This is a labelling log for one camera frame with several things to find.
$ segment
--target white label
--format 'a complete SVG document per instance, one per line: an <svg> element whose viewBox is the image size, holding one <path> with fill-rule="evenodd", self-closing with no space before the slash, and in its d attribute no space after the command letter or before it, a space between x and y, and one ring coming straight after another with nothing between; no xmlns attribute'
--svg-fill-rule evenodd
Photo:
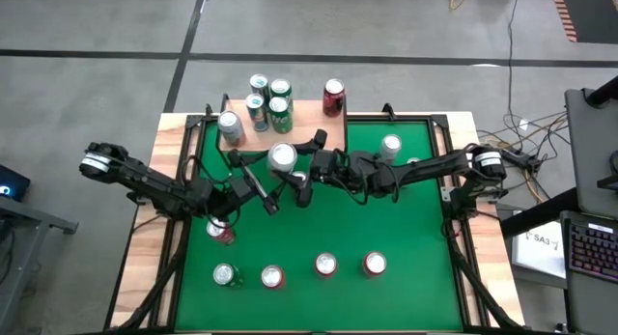
<svg viewBox="0 0 618 335"><path fill-rule="evenodd" d="M92 160L91 158L88 158L88 157L85 157L83 160L81 160L81 163L83 163L84 165L92 166L103 172L107 172L109 170L109 166L105 165L102 162Z"/></svg>
<svg viewBox="0 0 618 335"><path fill-rule="evenodd" d="M94 159L94 160L96 160L96 161L100 161L100 162L102 162L102 163L104 163L104 164L108 164L108 163L109 163L109 161L110 161L110 159L108 159L108 158L107 158L107 157L105 157L105 156L96 155L96 154L92 154L92 153L86 153L86 157L91 158L91 159Z"/></svg>
<svg viewBox="0 0 618 335"><path fill-rule="evenodd" d="M610 233L610 234L614 233L613 229L602 227L601 225L597 225L597 224L590 224L590 223L588 223L588 228L595 229L595 230L601 230L602 232L606 232L606 233Z"/></svg>
<svg viewBox="0 0 618 335"><path fill-rule="evenodd" d="M526 119L520 120L520 128L524 131L528 130L528 121Z"/></svg>
<svg viewBox="0 0 618 335"><path fill-rule="evenodd" d="M493 159L487 159L487 160L483 160L481 161L481 167L485 167L487 165L499 165L500 159L498 158L493 158Z"/></svg>

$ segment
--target power cord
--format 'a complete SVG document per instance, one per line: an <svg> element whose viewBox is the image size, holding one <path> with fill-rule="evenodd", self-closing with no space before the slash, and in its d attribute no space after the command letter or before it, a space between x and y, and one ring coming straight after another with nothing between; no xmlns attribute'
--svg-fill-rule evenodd
<svg viewBox="0 0 618 335"><path fill-rule="evenodd" d="M515 2L513 3L513 9L511 11L511 18L509 19L509 24L507 27L507 32L509 34L509 62L508 62L508 66L509 66L509 92L508 92L508 99L507 99L507 113L511 115L511 123L513 123L513 126L515 126L515 120L513 119L513 20L515 20L515 10L518 7L518 2L519 0L515 0ZM515 132L515 134L518 136L519 139L521 139L521 135L520 132L518 131L518 129L515 128L511 128L512 131Z"/></svg>

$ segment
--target soda can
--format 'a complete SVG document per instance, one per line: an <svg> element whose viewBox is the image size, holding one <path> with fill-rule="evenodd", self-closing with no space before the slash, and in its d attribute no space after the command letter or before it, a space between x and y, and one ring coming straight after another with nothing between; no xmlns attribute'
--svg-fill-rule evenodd
<svg viewBox="0 0 618 335"><path fill-rule="evenodd" d="M206 224L206 233L212 239L221 242L225 245L234 243L236 233L233 228L228 228L229 224L213 218Z"/></svg>
<svg viewBox="0 0 618 335"><path fill-rule="evenodd" d="M212 272L214 282L222 287L237 288L244 282L240 271L233 265L219 264Z"/></svg>
<svg viewBox="0 0 618 335"><path fill-rule="evenodd" d="M268 265L262 270L262 284L268 289L283 287L285 280L283 269L277 265Z"/></svg>
<svg viewBox="0 0 618 335"><path fill-rule="evenodd" d="M363 258L362 267L367 276L378 276L386 270L386 258L380 252L369 252Z"/></svg>
<svg viewBox="0 0 618 335"><path fill-rule="evenodd" d="M267 106L262 95L251 94L244 102L249 111L251 122L253 122L253 129L258 132L268 130Z"/></svg>
<svg viewBox="0 0 618 335"><path fill-rule="evenodd" d="M268 87L268 78L263 74L253 74L249 78L251 92L253 94L262 95L264 102L270 102L270 88Z"/></svg>
<svg viewBox="0 0 618 335"><path fill-rule="evenodd" d="M330 277L337 270L337 260L330 253L322 253L316 258L316 271L322 277Z"/></svg>
<svg viewBox="0 0 618 335"><path fill-rule="evenodd" d="M272 98L287 98L290 103L290 111L294 112L292 84L286 79L275 79L270 83L270 99Z"/></svg>
<svg viewBox="0 0 618 335"><path fill-rule="evenodd" d="M268 105L268 114L272 128L278 133L288 133L292 131L294 122L292 110L287 98L271 98Z"/></svg>
<svg viewBox="0 0 618 335"><path fill-rule="evenodd" d="M392 165L397 153L402 149L402 139L398 135L386 135L379 145L379 156Z"/></svg>
<svg viewBox="0 0 618 335"><path fill-rule="evenodd" d="M346 104L346 88L339 79L330 79L324 85L322 111L328 117L337 117Z"/></svg>
<svg viewBox="0 0 618 335"><path fill-rule="evenodd" d="M298 154L293 145L277 143L268 150L268 169L291 173L294 170Z"/></svg>
<svg viewBox="0 0 618 335"><path fill-rule="evenodd" d="M247 138L244 135L244 128L242 128L239 116L232 111L221 113L217 120L217 126L225 142L232 147L242 145Z"/></svg>

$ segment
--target green table surface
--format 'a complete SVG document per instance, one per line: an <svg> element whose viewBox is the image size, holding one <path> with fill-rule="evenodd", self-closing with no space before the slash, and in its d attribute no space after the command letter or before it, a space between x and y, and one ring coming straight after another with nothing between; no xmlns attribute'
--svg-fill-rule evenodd
<svg viewBox="0 0 618 335"><path fill-rule="evenodd" d="M348 149L376 151L389 133L401 136L396 163L432 156L426 123L349 122ZM216 126L207 128L202 158L216 178L229 173L215 149ZM309 157L296 170L307 171ZM251 169L270 191L278 182L266 161ZM289 189L279 212L268 216L255 198L242 207L234 228L236 241L224 246L206 234L207 219L194 218L184 267L177 330L460 330L462 321L447 243L440 234L442 215L436 181L402 189L397 204L390 196L359 206L335 188L314 184L309 208L294 205ZM367 278L363 256L377 250L386 271ZM334 276L323 279L314 260L331 252ZM220 263L239 268L240 289L219 287L212 271ZM280 265L285 287L268 290L260 274Z"/></svg>

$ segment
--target concrete floor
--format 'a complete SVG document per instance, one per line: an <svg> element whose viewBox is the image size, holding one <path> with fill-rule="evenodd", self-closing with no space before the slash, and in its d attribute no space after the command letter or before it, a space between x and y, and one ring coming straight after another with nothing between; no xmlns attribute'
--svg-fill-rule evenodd
<svg viewBox="0 0 618 335"><path fill-rule="evenodd" d="M191 51L435 57L443 66L189 61L174 111L242 97L255 72L286 77L299 98L327 78L347 85L350 111L472 111L478 128L503 128L506 68L447 66L448 58L506 59L513 0L207 0ZM0 0L0 49L180 52L196 0ZM516 59L618 61L618 46L568 42L552 0L520 0ZM135 207L119 186L82 178L91 141L124 145L148 161L177 61L0 57L0 162L33 181L27 202L79 221L74 237L49 236L37 293L18 327L43 334L103 326ZM530 120L563 109L569 88L597 87L615 69L515 68L513 110ZM514 140L505 133L504 138ZM574 185L569 147L539 180L552 194ZM508 184L520 182L512 175ZM519 188L503 202L530 207ZM518 282L526 323L564 321L562 293Z"/></svg>

